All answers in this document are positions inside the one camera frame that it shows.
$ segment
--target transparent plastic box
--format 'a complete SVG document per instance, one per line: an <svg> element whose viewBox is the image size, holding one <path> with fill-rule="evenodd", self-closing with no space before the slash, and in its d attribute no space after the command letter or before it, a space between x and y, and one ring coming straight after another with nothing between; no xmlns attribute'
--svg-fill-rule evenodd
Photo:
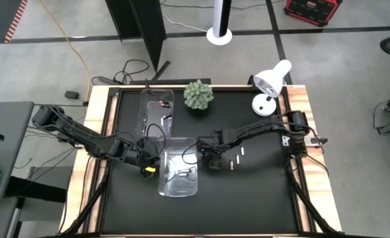
<svg viewBox="0 0 390 238"><path fill-rule="evenodd" d="M158 192L162 196L185 197L198 191L198 153L196 146L188 149L194 138L171 138L167 140L166 148L161 156L160 178Z"/></svg>
<svg viewBox="0 0 390 238"><path fill-rule="evenodd" d="M160 126L166 139L171 137L171 123L173 119L173 103L175 94L168 89L145 89L141 92L141 104L139 106L139 116L136 125L136 134L140 136L149 136L150 138L162 140L163 134L156 126L151 126L149 135L147 129L149 125L156 124Z"/></svg>

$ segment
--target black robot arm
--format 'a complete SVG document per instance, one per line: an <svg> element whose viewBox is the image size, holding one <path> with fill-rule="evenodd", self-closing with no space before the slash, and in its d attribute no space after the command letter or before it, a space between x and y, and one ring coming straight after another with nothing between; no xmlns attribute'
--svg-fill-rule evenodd
<svg viewBox="0 0 390 238"><path fill-rule="evenodd" d="M141 169L146 169L159 160L158 156L155 156L158 149L150 140L143 138L138 142L129 141L119 137L118 134L121 133L103 136L65 115L59 106L41 106L32 118L32 123L38 129L47 132L61 132L82 144L88 154L97 159L113 159Z"/></svg>
<svg viewBox="0 0 390 238"><path fill-rule="evenodd" d="M287 117L288 121L284 122L283 117ZM288 143L292 154L307 153L304 137L309 133L309 126L305 113L300 111L269 116L259 122L236 129L213 130L211 136L197 139L197 150L209 161L211 169L220 169L222 153L240 145L246 139L275 132L289 137Z"/></svg>

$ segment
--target desk lamp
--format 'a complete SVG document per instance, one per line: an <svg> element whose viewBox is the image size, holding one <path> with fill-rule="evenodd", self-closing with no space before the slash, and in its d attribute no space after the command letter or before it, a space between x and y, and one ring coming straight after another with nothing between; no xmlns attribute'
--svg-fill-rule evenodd
<svg viewBox="0 0 390 238"><path fill-rule="evenodd" d="M254 76L255 85L263 92L255 96L253 110L260 116L269 116L276 110L276 97L284 84L284 77L292 68L289 60L280 61L273 69L264 70Z"/></svg>

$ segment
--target red toolbox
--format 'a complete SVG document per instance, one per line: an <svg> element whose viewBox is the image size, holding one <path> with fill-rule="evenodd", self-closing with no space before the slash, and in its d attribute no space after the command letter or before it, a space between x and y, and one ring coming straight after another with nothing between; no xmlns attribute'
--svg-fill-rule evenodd
<svg viewBox="0 0 390 238"><path fill-rule="evenodd" d="M342 0L288 0L285 14L317 26L325 26Z"/></svg>

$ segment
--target succulent plant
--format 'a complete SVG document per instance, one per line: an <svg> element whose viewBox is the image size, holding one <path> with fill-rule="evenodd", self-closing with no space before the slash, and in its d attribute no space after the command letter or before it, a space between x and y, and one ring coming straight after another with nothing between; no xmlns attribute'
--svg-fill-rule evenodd
<svg viewBox="0 0 390 238"><path fill-rule="evenodd" d="M183 93L183 97L186 98L185 104L192 109L204 110L208 107L208 102L214 99L213 91L207 84L201 83L201 80L197 80L196 83L189 83Z"/></svg>

